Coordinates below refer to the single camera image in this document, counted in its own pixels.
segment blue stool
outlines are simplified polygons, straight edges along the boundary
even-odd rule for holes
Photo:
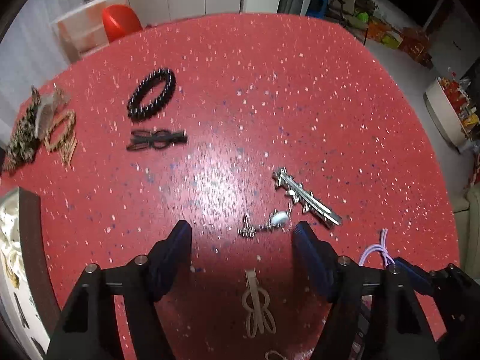
[[[310,0],[306,16],[316,17],[323,19],[325,12],[327,11],[328,0]]]

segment gray floor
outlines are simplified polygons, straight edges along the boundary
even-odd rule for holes
[[[367,40],[365,46],[388,71],[415,110],[435,151],[448,193],[461,194],[472,174],[473,154],[467,152],[460,155],[455,149],[450,148],[430,118],[423,93],[434,81],[437,73],[434,69],[429,70],[414,62],[402,51],[389,49],[372,40]]]

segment metal screw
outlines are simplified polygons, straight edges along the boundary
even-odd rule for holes
[[[97,269],[97,264],[88,264],[86,267],[85,267],[85,272],[87,272],[88,274],[94,272],[95,270]]]
[[[148,261],[148,257],[145,256],[144,254],[141,254],[140,256],[135,257],[135,264],[138,266],[142,266]]]
[[[396,264],[388,264],[387,269],[390,273],[396,275],[398,272],[400,272],[400,269],[397,267]]]
[[[352,262],[351,258],[348,256],[339,256],[337,261],[341,266],[347,266]]]

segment red chair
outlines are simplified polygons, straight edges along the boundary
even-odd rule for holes
[[[110,5],[103,9],[102,21],[110,43],[143,30],[134,10],[126,5]]]

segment table surface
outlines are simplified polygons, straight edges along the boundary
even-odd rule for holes
[[[126,102],[153,69],[177,90],[163,112],[133,125]],[[61,306],[85,264],[120,266],[164,239],[179,219],[193,227],[192,266],[157,310],[178,359],[304,358],[328,304],[292,258],[291,231],[237,235],[245,212],[264,223],[289,198],[272,171],[285,166],[344,218],[327,230],[296,205],[338,254],[358,261],[387,227],[387,247],[426,270],[458,263],[452,210],[430,142],[401,91],[350,34],[299,16],[220,15],[136,33],[87,57],[41,88],[63,87],[77,114],[72,168],[41,148],[20,185],[42,199],[45,254]],[[133,128],[188,133],[188,144],[127,152]],[[369,259],[380,266],[380,258]],[[241,295],[257,270],[271,298],[275,335],[246,338]],[[443,324],[421,298],[434,335]],[[134,352],[117,302],[126,359]]]

